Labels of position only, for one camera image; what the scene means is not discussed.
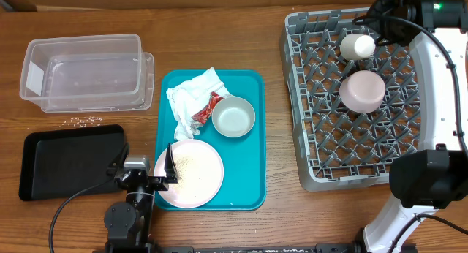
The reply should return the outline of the white cup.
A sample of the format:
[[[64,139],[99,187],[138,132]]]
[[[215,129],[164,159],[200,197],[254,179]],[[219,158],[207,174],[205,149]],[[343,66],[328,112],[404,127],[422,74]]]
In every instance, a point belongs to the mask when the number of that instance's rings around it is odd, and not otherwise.
[[[346,60],[361,60],[374,54],[374,39],[365,34],[348,34],[340,44],[340,54]]]

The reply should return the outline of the red snack wrapper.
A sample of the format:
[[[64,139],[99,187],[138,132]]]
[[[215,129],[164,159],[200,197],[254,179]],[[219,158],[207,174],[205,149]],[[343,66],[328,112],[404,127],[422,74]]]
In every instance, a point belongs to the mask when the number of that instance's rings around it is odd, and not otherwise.
[[[207,105],[202,110],[200,110],[198,113],[195,113],[192,116],[192,120],[199,123],[199,124],[204,125],[207,122],[207,120],[211,117],[211,115],[213,113],[213,110],[216,107],[216,105],[223,99],[224,99],[224,97],[222,97],[222,96],[218,95],[216,92],[212,91],[211,94],[210,94]]]

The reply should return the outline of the white napkin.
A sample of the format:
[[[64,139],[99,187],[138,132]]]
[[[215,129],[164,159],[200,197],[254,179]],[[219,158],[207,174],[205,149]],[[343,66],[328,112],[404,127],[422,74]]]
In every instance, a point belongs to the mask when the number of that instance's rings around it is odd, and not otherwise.
[[[213,67],[166,91],[174,119],[178,122],[175,140],[193,139],[200,134],[199,128],[206,123],[199,124],[192,120],[192,116],[207,105],[212,91],[224,98],[231,96]]]

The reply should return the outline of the grey bowl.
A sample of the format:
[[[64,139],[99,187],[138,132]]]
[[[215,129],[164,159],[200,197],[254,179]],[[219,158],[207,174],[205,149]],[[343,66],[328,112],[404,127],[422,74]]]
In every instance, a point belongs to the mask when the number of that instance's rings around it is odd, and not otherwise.
[[[253,106],[240,97],[227,97],[219,101],[213,109],[211,120],[214,128],[225,137],[242,137],[254,126]]]

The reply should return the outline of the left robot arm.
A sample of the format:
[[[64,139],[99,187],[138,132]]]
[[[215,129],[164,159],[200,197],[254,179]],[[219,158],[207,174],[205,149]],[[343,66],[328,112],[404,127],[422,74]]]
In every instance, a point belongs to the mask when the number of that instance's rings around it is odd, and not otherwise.
[[[178,183],[172,146],[166,148],[163,161],[164,176],[150,175],[150,162],[145,156],[130,156],[129,145],[107,167],[117,187],[127,192],[122,203],[107,209],[104,223],[107,228],[105,253],[157,252],[149,238],[155,194],[167,191],[170,184]]]

